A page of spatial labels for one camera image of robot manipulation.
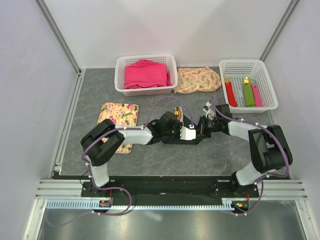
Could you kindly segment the black paper napkin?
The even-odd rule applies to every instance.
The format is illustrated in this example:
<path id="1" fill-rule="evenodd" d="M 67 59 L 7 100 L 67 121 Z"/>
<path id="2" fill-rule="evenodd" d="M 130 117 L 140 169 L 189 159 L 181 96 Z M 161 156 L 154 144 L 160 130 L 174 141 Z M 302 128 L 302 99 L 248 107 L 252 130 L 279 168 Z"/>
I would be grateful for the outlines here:
<path id="1" fill-rule="evenodd" d="M 148 125 L 147 128 L 151 131 L 152 138 L 147 145 L 154 145 L 161 142 L 162 129 L 155 125 Z M 197 138 L 193 140 L 181 140 L 181 144 L 167 144 L 167 145 L 198 145 L 204 138 Z"/>

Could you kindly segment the gold spoon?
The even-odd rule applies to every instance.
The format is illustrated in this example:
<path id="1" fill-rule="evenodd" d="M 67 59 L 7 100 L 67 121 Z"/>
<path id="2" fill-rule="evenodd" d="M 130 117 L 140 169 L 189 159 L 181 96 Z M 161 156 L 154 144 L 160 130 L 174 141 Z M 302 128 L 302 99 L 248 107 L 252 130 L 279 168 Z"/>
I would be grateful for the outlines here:
<path id="1" fill-rule="evenodd" d="M 176 115 L 178 121 L 182 118 L 182 110 L 180 107 L 175 107 L 173 113 Z"/>

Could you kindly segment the silver table knife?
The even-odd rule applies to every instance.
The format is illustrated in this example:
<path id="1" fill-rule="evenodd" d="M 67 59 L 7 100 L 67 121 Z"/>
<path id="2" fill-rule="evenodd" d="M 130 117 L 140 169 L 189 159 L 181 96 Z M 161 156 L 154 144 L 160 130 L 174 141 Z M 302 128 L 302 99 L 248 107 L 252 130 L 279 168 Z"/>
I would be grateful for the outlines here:
<path id="1" fill-rule="evenodd" d="M 182 111 L 179 113 L 179 122 L 180 122 L 180 125 L 183 127 L 184 126 L 184 115 L 183 115 Z"/>

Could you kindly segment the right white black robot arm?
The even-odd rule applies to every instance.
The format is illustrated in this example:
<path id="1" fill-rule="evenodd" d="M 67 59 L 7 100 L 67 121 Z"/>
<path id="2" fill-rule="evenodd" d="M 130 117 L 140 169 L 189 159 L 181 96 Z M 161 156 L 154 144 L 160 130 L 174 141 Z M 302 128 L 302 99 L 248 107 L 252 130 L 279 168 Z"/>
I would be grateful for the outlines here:
<path id="1" fill-rule="evenodd" d="M 257 122 L 233 118 L 228 104 L 212 105 L 207 102 L 195 127 L 196 139 L 209 139 L 212 133 L 238 137 L 249 143 L 251 161 L 231 175 L 229 191 L 235 197 L 242 196 L 247 186 L 265 178 L 289 176 L 293 156 L 282 128 L 279 125 L 261 125 Z"/>

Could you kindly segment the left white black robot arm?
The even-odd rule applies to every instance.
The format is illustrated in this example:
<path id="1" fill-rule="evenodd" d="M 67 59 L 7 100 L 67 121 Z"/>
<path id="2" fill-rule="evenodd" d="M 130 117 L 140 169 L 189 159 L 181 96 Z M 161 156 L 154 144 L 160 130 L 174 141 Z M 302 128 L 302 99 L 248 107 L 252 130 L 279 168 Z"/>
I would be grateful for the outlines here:
<path id="1" fill-rule="evenodd" d="M 153 145 L 165 139 L 179 139 L 183 119 L 167 111 L 160 119 L 150 121 L 146 126 L 121 126 L 105 119 L 80 141 L 83 158 L 89 165 L 93 179 L 92 191 L 99 197 L 110 191 L 108 161 L 123 145 Z"/>

